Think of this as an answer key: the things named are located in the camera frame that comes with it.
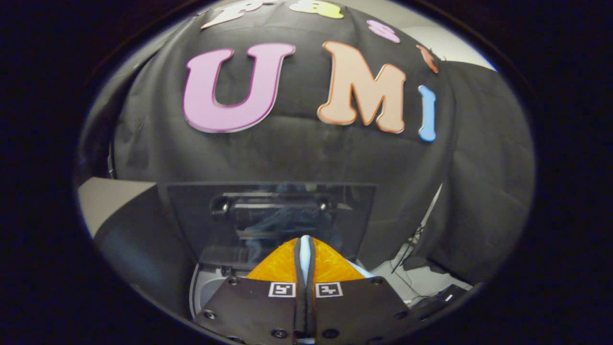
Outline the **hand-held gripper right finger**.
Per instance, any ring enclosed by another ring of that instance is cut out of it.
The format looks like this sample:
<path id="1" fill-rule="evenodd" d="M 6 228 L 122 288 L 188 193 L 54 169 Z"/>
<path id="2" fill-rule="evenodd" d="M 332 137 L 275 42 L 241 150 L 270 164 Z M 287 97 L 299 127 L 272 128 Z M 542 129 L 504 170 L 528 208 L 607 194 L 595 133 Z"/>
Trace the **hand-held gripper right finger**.
<path id="1" fill-rule="evenodd" d="M 315 238 L 305 248 L 305 332 L 316 345 L 386 345 L 418 328 L 386 278 L 362 274 Z"/>

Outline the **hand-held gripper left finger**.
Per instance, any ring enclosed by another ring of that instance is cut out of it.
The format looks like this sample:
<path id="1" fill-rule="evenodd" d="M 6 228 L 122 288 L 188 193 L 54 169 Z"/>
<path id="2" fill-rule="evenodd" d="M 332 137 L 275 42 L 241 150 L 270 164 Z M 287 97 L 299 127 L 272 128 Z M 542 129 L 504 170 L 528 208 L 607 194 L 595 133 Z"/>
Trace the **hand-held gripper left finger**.
<path id="1" fill-rule="evenodd" d="M 305 331 L 302 241 L 287 241 L 245 277 L 229 276 L 193 319 L 246 345 L 295 345 Z"/>

